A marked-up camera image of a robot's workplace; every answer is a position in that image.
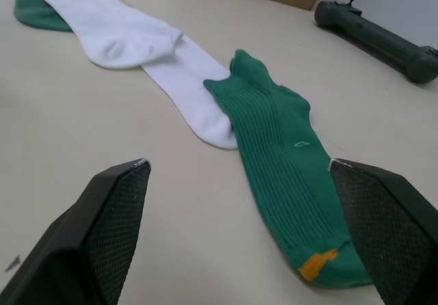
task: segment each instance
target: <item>table surface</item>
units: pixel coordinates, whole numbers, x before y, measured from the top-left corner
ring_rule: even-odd
[[[261,59],[305,97],[332,157],[405,176],[438,207],[438,83],[418,86],[311,12],[266,0],[125,0],[172,23],[228,66]],[[120,305],[381,305],[374,287],[309,286],[253,201],[239,152],[200,141],[140,68],[105,70],[73,34],[32,29],[0,0],[0,289],[47,226],[105,168],[152,162]]]

